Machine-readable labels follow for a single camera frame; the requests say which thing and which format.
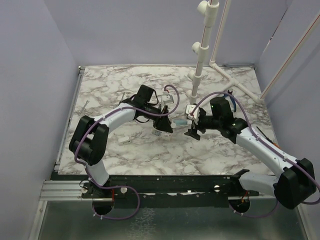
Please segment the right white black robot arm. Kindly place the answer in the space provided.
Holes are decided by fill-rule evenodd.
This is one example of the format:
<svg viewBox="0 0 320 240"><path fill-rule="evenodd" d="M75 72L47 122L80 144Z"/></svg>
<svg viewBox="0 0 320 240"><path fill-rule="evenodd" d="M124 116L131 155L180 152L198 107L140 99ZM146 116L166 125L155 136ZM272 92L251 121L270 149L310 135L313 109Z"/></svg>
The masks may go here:
<svg viewBox="0 0 320 240"><path fill-rule="evenodd" d="M253 154L273 173L260 175L247 169L239 171L229 184L234 195L256 191L275 197L282 206L293 210L316 192L319 186L311 161L285 153L260 135L247 120L234 117L230 103L224 97L212 98L210 109L212 114L208 115L195 104L186 106L185 115L192 124L185 135L199 140L198 132L217 130L224 138Z"/></svg>

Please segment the white staple box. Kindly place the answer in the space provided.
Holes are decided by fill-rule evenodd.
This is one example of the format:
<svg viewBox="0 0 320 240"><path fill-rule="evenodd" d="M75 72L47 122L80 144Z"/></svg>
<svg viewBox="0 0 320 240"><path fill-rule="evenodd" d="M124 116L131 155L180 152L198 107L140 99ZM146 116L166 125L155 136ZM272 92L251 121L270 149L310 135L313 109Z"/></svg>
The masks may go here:
<svg viewBox="0 0 320 240"><path fill-rule="evenodd" d="M130 142L131 142L131 139L128 136L124 136L124 137L118 139L118 144L119 145L125 145L125 144L128 144Z"/></svg>

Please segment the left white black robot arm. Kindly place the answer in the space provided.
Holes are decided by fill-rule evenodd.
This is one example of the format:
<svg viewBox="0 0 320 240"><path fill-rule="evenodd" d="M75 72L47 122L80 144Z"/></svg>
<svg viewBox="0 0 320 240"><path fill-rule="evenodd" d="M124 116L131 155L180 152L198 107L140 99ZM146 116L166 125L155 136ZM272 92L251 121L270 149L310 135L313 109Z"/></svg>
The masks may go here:
<svg viewBox="0 0 320 240"><path fill-rule="evenodd" d="M169 109L166 103L151 103L156 91L146 85L141 85L133 96L122 100L112 111L92 118L80 118L68 149L74 154L77 163L85 167L89 179L94 183L93 191L97 196L106 197L111 190L109 174L104 167L103 156L106 152L109 134L121 125L137 120L143 116L153 122L157 131L173 133L169 120Z"/></svg>

